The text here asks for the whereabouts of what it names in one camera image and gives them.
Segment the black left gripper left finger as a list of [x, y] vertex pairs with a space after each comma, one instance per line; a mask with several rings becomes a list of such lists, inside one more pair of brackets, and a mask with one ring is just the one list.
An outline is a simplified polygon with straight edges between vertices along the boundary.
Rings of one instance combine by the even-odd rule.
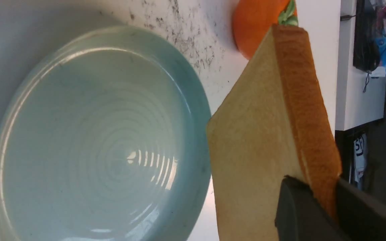
[[310, 187], [285, 176], [281, 182], [275, 218], [280, 241], [349, 241], [313, 197]]

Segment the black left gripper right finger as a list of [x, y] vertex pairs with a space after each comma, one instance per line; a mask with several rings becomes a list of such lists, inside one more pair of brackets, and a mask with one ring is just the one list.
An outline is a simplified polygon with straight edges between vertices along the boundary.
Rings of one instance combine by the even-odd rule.
[[338, 224], [351, 241], [386, 241], [386, 206], [346, 180], [336, 186]]

